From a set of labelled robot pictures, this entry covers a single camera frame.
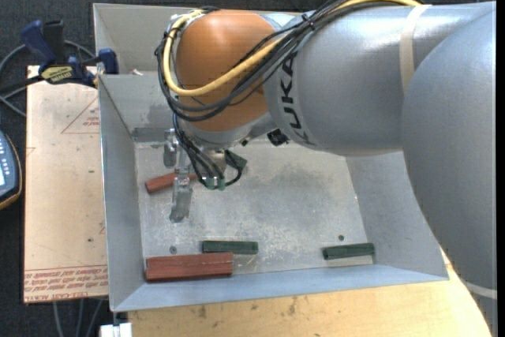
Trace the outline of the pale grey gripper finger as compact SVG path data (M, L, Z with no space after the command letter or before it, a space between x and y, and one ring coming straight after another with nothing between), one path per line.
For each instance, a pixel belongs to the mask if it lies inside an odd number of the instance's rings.
M177 163L178 138L175 129L168 129L164 132L163 142L163 164L165 167L174 167Z
M188 169L179 169L176 173L172 192L172 208L169 219L172 223L180 223L189 216L193 188Z

